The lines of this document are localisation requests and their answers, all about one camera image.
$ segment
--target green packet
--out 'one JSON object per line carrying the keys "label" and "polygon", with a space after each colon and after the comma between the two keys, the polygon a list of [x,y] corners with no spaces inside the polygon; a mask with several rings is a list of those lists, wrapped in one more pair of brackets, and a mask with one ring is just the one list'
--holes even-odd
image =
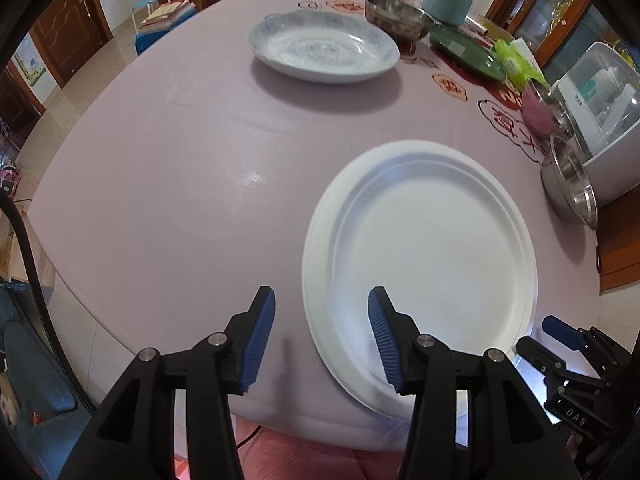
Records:
{"label": "green packet", "polygon": [[529,61],[524,59],[522,55],[506,41],[496,41],[492,50],[506,70],[509,80],[521,92],[524,90],[529,79],[535,79],[536,81],[540,81],[544,86],[549,86],[542,72],[533,67]]}

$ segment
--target blue and white plate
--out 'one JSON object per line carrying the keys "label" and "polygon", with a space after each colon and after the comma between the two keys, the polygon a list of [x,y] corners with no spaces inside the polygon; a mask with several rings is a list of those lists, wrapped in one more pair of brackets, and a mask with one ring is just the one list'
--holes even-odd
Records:
{"label": "blue and white plate", "polygon": [[381,29],[334,12],[277,14],[249,33],[249,47],[283,74],[319,83],[355,83],[379,76],[400,52]]}

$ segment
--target stainless steel bowl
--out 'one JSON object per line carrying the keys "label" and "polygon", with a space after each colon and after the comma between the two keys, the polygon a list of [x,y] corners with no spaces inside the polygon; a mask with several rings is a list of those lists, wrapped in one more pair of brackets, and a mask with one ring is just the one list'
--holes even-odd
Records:
{"label": "stainless steel bowl", "polygon": [[578,156],[562,137],[551,136],[540,176],[554,211],[571,223],[598,227],[598,205]]}
{"label": "stainless steel bowl", "polygon": [[364,14],[396,41],[421,40],[433,25],[426,12],[401,0],[367,0]]}
{"label": "stainless steel bowl", "polygon": [[558,129],[567,137],[572,137],[575,134],[574,126],[571,120],[571,115],[564,106],[564,103],[551,95],[549,90],[540,81],[529,79],[527,84],[531,86],[534,95],[540,100],[540,102],[543,102],[547,106],[554,118],[554,121],[556,122],[556,125],[558,126]]}

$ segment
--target white plate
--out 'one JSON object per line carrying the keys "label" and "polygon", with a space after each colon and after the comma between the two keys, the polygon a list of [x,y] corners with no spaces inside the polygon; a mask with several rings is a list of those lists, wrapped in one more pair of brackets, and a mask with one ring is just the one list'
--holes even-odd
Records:
{"label": "white plate", "polygon": [[[410,420],[414,398],[386,382],[367,297],[453,350],[500,348],[530,332],[538,278],[527,227],[501,184],[466,155],[422,140],[378,146],[329,184],[306,233],[302,290],[327,368],[355,399]],[[466,413],[465,392],[458,414]]]}
{"label": "white plate", "polygon": [[276,14],[249,33],[254,54],[278,72],[320,83],[355,83],[400,59],[394,41],[364,20],[334,12]]}

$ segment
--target stack of books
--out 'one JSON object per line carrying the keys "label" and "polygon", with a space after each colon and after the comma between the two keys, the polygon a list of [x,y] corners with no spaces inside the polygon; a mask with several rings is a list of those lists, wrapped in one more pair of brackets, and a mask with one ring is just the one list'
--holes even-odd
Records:
{"label": "stack of books", "polygon": [[189,0],[175,0],[169,4],[162,4],[148,18],[140,23],[140,34],[155,32],[156,30],[169,30],[195,5]]}

